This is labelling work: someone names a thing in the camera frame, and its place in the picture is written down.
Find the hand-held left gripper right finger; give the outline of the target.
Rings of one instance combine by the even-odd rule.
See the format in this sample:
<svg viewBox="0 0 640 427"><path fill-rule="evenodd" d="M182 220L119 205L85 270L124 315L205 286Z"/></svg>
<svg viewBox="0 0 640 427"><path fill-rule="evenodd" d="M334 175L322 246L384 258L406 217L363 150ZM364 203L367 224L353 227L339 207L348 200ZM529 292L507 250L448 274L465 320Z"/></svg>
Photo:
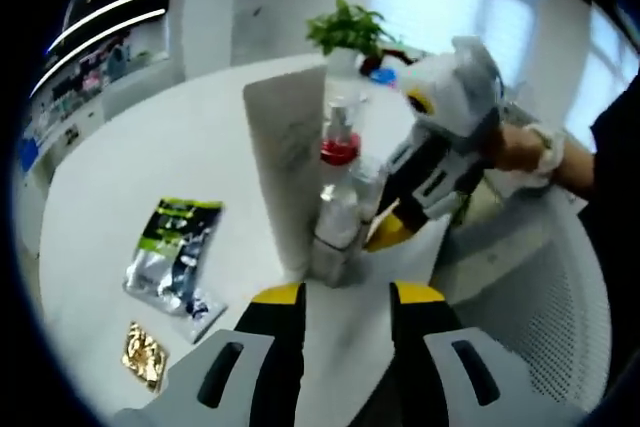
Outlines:
<svg viewBox="0 0 640 427"><path fill-rule="evenodd" d="M390 284L392 372L405 426L577 426L584 412L537 392L528 364L461 324L434 288Z"/></svg>

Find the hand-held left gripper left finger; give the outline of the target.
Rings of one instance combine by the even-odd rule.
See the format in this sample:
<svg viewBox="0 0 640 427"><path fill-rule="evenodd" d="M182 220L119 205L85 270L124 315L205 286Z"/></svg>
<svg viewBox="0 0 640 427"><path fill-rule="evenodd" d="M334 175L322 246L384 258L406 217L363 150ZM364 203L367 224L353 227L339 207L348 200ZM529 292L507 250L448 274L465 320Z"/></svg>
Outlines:
<svg viewBox="0 0 640 427"><path fill-rule="evenodd" d="M168 370L168 384L114 426L293 426L304 373L306 285L256 295L232 330L211 334Z"/></svg>

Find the person's right hand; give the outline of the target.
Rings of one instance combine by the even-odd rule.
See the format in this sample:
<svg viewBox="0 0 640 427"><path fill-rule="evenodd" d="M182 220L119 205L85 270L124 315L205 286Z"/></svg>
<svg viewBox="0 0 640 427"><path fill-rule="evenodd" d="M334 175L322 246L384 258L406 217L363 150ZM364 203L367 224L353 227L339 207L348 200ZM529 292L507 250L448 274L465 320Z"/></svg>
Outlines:
<svg viewBox="0 0 640 427"><path fill-rule="evenodd" d="M533 172L544 154L542 138L533 131L501 124L486 139L484 155L501 171Z"/></svg>

